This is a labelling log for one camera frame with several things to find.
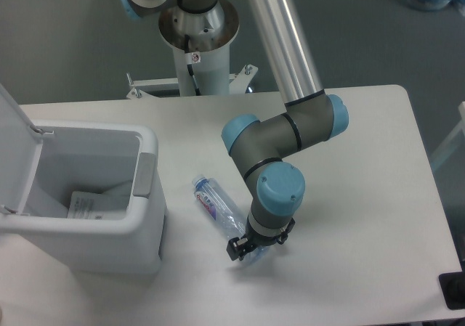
bolt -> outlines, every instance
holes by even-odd
[[[133,86],[134,82],[132,81],[131,75],[129,73],[126,73],[126,77],[128,78],[128,84],[129,86]]]
[[[138,99],[142,97],[142,95],[139,92],[139,89],[134,86],[134,82],[132,81],[131,75],[129,73],[126,73],[126,77],[128,78],[128,84],[129,88],[132,90],[132,94],[136,95]]]

cable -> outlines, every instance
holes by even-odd
[[[184,53],[189,54],[189,35],[184,35]],[[198,88],[197,79],[194,76],[194,70],[192,64],[187,64],[187,71],[189,72],[189,76],[192,78],[192,83],[194,85],[195,95],[201,96],[201,90]]]

bin lid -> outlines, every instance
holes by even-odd
[[[42,150],[42,134],[0,84],[0,213],[22,213]]]

white box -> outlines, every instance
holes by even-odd
[[[0,85],[0,234],[16,233],[71,269],[154,273],[166,201],[158,141],[144,126],[31,122]],[[118,220],[68,219],[74,191],[132,182]]]

blue joint cap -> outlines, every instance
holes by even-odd
[[[140,16],[136,14],[136,12],[132,9],[131,4],[129,4],[128,0],[121,0],[123,4],[124,10],[126,10],[127,15],[133,20],[139,20]]]
[[[270,164],[256,183],[260,203],[276,216],[292,216],[302,204],[304,192],[304,175],[285,162]]]
[[[244,114],[232,119],[228,124],[225,125],[221,133],[221,138],[225,143],[228,154],[231,153],[231,148],[233,147],[235,140],[239,137],[242,131],[244,131],[247,126],[255,123],[256,121],[259,121],[259,119],[255,115]]]
[[[347,112],[347,107],[344,106],[344,103],[341,100],[341,97],[337,95],[328,95],[333,105],[333,130],[331,131],[330,139],[339,135],[340,133],[346,131],[349,126],[349,112]]]

